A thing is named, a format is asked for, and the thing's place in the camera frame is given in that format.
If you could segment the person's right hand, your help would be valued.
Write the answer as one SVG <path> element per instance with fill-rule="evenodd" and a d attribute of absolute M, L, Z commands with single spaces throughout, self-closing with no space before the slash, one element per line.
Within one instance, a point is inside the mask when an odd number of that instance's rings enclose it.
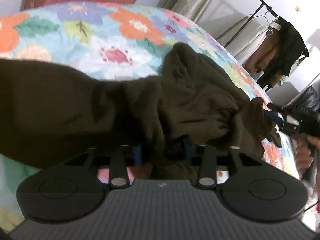
<path fill-rule="evenodd" d="M 300 177 L 303 173 L 314 163 L 314 157 L 311 156 L 310 146 L 304 146 L 303 141 L 297 135 L 292 137 L 293 141 L 296 143 L 296 168 Z M 307 142 L 311 146 L 315 146 L 319 150 L 319 138 L 312 137 L 310 135 L 306 136 Z"/>

